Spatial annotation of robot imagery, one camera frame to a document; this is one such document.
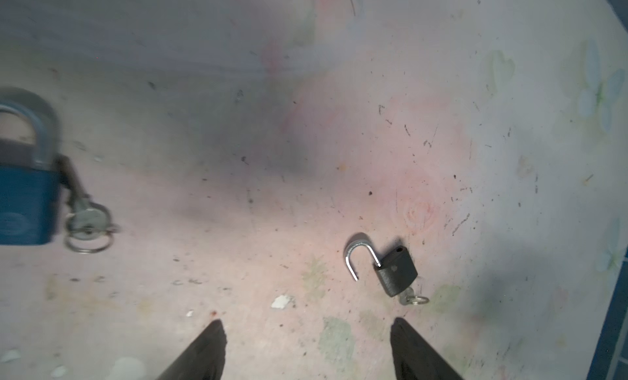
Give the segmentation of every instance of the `black padlock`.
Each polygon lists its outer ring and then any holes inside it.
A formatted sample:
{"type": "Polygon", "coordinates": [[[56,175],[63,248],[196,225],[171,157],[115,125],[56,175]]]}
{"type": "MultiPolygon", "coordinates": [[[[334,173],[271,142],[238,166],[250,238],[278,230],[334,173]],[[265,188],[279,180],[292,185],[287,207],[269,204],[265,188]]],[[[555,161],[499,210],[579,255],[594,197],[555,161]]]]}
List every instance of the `black padlock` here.
{"type": "Polygon", "coordinates": [[[359,246],[365,246],[371,252],[371,256],[375,259],[375,271],[377,272],[377,277],[384,288],[386,294],[390,297],[394,297],[397,294],[401,293],[416,279],[418,273],[416,272],[416,268],[414,267],[414,262],[412,262],[412,258],[410,257],[410,252],[404,246],[398,246],[393,251],[388,253],[382,261],[380,262],[375,255],[375,251],[371,246],[371,243],[364,240],[359,239],[350,243],[345,249],[345,262],[347,263],[347,267],[351,275],[357,281],[357,275],[351,266],[351,262],[349,261],[349,256],[354,249],[359,246]]]}

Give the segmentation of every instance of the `padlock shackle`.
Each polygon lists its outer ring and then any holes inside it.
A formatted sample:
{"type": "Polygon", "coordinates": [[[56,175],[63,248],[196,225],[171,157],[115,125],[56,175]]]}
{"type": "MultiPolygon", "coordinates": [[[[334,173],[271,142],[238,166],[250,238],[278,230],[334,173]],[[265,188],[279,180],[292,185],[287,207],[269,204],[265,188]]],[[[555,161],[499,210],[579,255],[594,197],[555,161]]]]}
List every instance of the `padlock shackle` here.
{"type": "Polygon", "coordinates": [[[52,170],[59,152],[59,122],[38,95],[22,89],[0,89],[0,112],[26,119],[35,132],[31,168],[52,170]]]}
{"type": "Polygon", "coordinates": [[[365,246],[366,248],[368,248],[369,252],[371,252],[371,256],[373,256],[373,259],[375,259],[375,264],[378,267],[382,266],[381,263],[379,262],[379,259],[377,258],[377,255],[375,254],[375,251],[373,250],[373,247],[371,246],[370,242],[368,242],[365,239],[357,239],[357,240],[351,242],[345,248],[345,263],[347,263],[347,268],[349,268],[349,272],[351,273],[351,276],[353,276],[356,281],[357,281],[357,275],[356,275],[355,271],[353,270],[353,266],[351,266],[351,261],[350,261],[349,257],[351,256],[351,252],[353,252],[359,246],[365,246]]]}

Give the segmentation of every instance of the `table surface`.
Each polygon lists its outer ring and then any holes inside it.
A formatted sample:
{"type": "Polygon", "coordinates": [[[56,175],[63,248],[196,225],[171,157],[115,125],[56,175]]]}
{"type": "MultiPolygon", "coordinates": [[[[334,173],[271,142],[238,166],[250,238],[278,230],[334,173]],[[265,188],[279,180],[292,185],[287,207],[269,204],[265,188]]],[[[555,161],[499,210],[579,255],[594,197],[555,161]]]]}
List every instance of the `table surface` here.
{"type": "Polygon", "coordinates": [[[586,376],[628,241],[604,0],[2,2],[0,86],[122,231],[1,248],[0,377],[152,379],[220,319],[224,379],[388,380],[396,317],[465,379],[586,376]],[[356,233],[430,303],[353,281],[356,233]]]}

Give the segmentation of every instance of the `white spot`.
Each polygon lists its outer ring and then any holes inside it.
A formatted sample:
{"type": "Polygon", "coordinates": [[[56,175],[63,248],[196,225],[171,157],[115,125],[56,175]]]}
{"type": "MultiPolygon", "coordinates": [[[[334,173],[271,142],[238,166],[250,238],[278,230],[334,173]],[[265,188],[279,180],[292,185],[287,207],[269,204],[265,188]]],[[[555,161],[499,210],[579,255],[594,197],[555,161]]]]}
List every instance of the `white spot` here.
{"type": "Polygon", "coordinates": [[[144,362],[133,357],[121,357],[115,360],[105,380],[141,380],[146,376],[144,362]]]}
{"type": "Polygon", "coordinates": [[[286,306],[294,300],[294,297],[282,294],[275,298],[271,304],[272,309],[285,309],[286,306]]]}
{"type": "Polygon", "coordinates": [[[59,366],[57,366],[56,368],[54,368],[54,369],[52,370],[52,372],[50,373],[50,376],[51,376],[53,379],[58,379],[59,377],[63,377],[63,376],[65,376],[65,374],[66,374],[67,372],[68,372],[68,368],[66,368],[66,367],[65,367],[65,366],[63,366],[63,365],[59,365],[59,366]]]}
{"type": "Polygon", "coordinates": [[[20,351],[18,349],[11,349],[3,354],[2,358],[0,358],[0,362],[10,362],[20,358],[22,358],[20,351]]]}

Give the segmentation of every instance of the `blue padlock body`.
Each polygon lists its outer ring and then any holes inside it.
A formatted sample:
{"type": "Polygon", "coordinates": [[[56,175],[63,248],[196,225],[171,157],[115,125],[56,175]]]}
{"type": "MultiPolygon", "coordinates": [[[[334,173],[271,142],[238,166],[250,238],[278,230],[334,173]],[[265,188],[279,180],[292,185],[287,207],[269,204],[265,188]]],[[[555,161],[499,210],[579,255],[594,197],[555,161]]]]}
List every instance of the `blue padlock body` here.
{"type": "Polygon", "coordinates": [[[52,240],[60,173],[0,166],[0,245],[42,245],[52,240]]]}

